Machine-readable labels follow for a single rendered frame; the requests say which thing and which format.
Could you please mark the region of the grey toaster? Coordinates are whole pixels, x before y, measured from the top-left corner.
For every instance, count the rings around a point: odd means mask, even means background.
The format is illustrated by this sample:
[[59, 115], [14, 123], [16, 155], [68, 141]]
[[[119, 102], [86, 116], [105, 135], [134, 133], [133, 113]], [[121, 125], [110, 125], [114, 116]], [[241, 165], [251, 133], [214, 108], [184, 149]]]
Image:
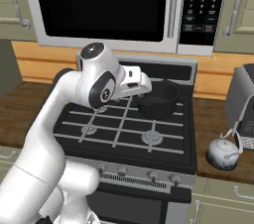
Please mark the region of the grey toaster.
[[254, 151], [254, 63], [234, 68], [224, 110], [229, 128], [240, 135], [243, 148]]

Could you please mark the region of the silver microwave oven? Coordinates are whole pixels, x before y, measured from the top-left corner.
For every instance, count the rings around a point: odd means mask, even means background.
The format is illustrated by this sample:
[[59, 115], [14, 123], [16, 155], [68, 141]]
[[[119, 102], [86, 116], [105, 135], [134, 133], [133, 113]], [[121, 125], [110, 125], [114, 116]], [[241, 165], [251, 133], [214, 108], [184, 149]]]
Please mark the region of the silver microwave oven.
[[210, 56], [223, 0], [178, 0], [167, 37], [170, 0], [28, 0], [41, 46]]

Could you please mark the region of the beige drawer front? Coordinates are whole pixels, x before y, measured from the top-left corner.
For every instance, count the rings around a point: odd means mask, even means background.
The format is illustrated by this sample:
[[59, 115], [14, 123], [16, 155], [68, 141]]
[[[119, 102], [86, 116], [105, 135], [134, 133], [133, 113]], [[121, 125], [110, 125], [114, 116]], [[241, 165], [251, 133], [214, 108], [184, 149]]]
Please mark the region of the beige drawer front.
[[12, 165], [14, 164], [16, 159], [18, 159], [18, 157], [21, 153], [21, 150], [18, 148], [0, 146], [0, 153], [1, 152], [10, 153], [12, 151], [17, 152], [17, 155], [15, 155], [12, 159], [10, 159], [10, 160], [1, 160], [0, 159], [0, 183], [2, 182], [3, 178], [5, 177], [5, 175], [9, 171], [9, 169], [12, 167]]
[[254, 185], [214, 178], [195, 178], [192, 195], [202, 200], [223, 200], [254, 205]]

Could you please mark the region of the beige wall cupboard door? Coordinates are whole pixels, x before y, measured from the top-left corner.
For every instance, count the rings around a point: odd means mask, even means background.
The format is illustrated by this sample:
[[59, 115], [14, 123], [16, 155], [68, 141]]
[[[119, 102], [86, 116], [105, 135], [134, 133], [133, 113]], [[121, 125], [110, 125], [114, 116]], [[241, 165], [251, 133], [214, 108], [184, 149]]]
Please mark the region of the beige wall cupboard door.
[[234, 1], [223, 0], [213, 50], [254, 54], [254, 0], [241, 0], [231, 37], [225, 39], [222, 36], [224, 29], [230, 25]]
[[37, 38], [28, 0], [18, 0], [18, 4], [22, 18], [30, 21], [31, 28], [27, 30], [20, 25], [13, 0], [0, 0], [0, 39], [35, 41]]

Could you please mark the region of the black and silver stove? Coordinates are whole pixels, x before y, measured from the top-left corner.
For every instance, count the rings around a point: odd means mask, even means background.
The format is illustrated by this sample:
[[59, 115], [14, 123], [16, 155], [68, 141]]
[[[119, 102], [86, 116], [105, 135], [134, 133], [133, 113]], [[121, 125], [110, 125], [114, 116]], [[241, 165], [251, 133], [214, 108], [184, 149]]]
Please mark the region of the black and silver stove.
[[[181, 178], [178, 187], [192, 190], [196, 175], [192, 91], [196, 60], [171, 56], [118, 55], [123, 65], [140, 66], [153, 82], [177, 83], [179, 98], [174, 114], [165, 120], [142, 117], [130, 97], [109, 101], [99, 110], [69, 104], [54, 133], [66, 157], [97, 168], [100, 182], [125, 184], [169, 192], [171, 174]], [[118, 174], [126, 167], [125, 176]], [[159, 179], [151, 181], [154, 170]], [[87, 196], [101, 224], [185, 224], [189, 204], [154, 198], [96, 191]]]

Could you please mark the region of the beige base cupboard door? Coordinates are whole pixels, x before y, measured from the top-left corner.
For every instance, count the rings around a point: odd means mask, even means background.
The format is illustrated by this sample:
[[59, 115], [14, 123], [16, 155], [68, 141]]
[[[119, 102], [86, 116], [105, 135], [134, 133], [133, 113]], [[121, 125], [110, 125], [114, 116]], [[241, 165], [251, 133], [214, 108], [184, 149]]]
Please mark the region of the beige base cupboard door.
[[254, 224], [254, 205], [230, 203], [223, 200], [194, 198], [189, 206], [185, 224], [193, 218], [194, 201], [200, 201], [195, 224]]

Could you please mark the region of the white kettle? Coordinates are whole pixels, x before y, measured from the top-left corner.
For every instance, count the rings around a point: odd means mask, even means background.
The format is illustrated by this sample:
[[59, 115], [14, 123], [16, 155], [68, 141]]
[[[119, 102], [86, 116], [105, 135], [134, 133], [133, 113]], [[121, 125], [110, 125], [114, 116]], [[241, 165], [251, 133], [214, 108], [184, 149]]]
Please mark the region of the white kettle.
[[[235, 136], [238, 146], [227, 139], [229, 135]], [[230, 129], [225, 135], [210, 142], [205, 153], [207, 162], [214, 168], [230, 171], [236, 168], [239, 156], [243, 153], [241, 137], [236, 130]]]

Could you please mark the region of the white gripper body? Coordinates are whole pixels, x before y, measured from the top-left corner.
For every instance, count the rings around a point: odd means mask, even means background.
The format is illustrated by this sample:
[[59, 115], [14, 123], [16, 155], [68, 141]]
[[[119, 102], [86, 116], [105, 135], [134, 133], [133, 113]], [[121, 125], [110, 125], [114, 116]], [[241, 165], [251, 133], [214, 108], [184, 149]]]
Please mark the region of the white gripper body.
[[143, 73], [127, 74], [124, 80], [119, 85], [119, 97], [139, 95], [150, 92], [152, 90], [152, 83], [149, 77]]

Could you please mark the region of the black pot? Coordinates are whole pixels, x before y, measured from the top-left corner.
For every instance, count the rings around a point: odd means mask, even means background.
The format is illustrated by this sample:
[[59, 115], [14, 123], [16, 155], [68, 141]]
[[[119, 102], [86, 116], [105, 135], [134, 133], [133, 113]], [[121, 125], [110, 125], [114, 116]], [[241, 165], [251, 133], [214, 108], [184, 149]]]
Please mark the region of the black pot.
[[135, 98], [139, 113], [152, 120], [169, 118], [176, 109], [179, 88], [177, 83], [169, 80], [153, 82], [151, 92]]

